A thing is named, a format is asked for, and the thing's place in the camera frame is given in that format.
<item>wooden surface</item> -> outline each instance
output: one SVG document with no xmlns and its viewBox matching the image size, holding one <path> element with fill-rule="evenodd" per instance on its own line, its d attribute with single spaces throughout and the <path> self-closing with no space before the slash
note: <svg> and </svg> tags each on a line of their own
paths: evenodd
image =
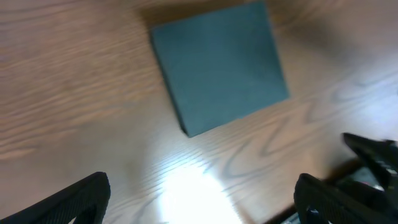
<svg viewBox="0 0 398 224">
<path fill-rule="evenodd" d="M 240 3 L 3 1 L 0 218 L 105 171 L 104 223 L 262 223 L 353 158 L 341 132 L 398 139 L 394 0 L 269 0 L 292 97 L 188 139 L 148 27 Z"/>
</svg>

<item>wood grain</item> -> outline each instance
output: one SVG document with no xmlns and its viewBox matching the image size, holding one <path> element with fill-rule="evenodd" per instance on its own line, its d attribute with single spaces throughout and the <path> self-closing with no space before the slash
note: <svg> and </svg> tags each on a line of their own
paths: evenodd
<svg viewBox="0 0 398 224">
<path fill-rule="evenodd" d="M 104 223 L 165 223 L 165 183 L 196 167 L 242 223 L 263 223 L 291 205 L 300 173 L 326 178 L 353 158 L 341 132 L 398 139 L 393 0 L 268 0 L 292 97 L 188 139 L 148 28 L 241 3 L 3 3 L 0 217 L 105 171 Z"/>
</svg>

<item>wooden table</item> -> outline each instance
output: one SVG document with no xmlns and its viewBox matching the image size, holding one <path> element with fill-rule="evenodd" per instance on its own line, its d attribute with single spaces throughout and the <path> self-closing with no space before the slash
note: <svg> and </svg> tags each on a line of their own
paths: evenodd
<svg viewBox="0 0 398 224">
<path fill-rule="evenodd" d="M 341 132 L 398 139 L 395 0 L 268 1 L 292 97 L 187 138 L 148 27 L 241 3 L 2 4 L 0 217 L 105 171 L 107 224 L 263 223 L 354 157 Z"/>
</svg>

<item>black object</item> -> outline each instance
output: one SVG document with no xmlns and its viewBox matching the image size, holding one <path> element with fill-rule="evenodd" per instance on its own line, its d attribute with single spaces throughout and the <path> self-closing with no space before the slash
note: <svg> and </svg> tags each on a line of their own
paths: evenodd
<svg viewBox="0 0 398 224">
<path fill-rule="evenodd" d="M 355 181 L 332 187 L 310 174 L 301 174 L 294 193 L 300 222 L 398 223 L 398 148 L 395 142 L 373 141 L 348 133 L 343 134 L 343 139 L 384 191 Z"/>
<path fill-rule="evenodd" d="M 289 97 L 263 1 L 164 24 L 151 38 L 188 137 Z"/>
<path fill-rule="evenodd" d="M 2 224 L 100 224 L 111 189 L 104 172 L 96 172 L 3 220 Z"/>
</svg>

